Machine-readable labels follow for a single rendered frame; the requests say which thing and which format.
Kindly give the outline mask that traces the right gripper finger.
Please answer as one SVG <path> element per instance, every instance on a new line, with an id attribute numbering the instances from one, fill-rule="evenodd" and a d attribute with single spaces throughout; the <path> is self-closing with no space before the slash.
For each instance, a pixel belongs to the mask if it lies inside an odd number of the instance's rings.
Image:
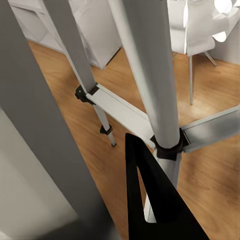
<path id="1" fill-rule="evenodd" d="M 125 134 L 129 240 L 210 240 L 145 142 Z M 156 223 L 145 220 L 139 168 Z"/>

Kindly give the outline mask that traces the camera tripod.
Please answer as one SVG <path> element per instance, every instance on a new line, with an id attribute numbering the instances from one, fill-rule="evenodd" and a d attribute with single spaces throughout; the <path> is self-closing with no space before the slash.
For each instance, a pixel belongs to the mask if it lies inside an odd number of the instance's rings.
<path id="1" fill-rule="evenodd" d="M 69 0 L 38 0 L 100 133 L 106 113 L 154 149 L 177 190 L 183 152 L 240 134 L 240 105 L 179 127 L 167 0 L 107 0 L 146 113 L 95 81 Z M 144 217 L 157 223 L 148 195 Z M 122 240 L 8 0 L 0 0 L 0 240 Z"/>

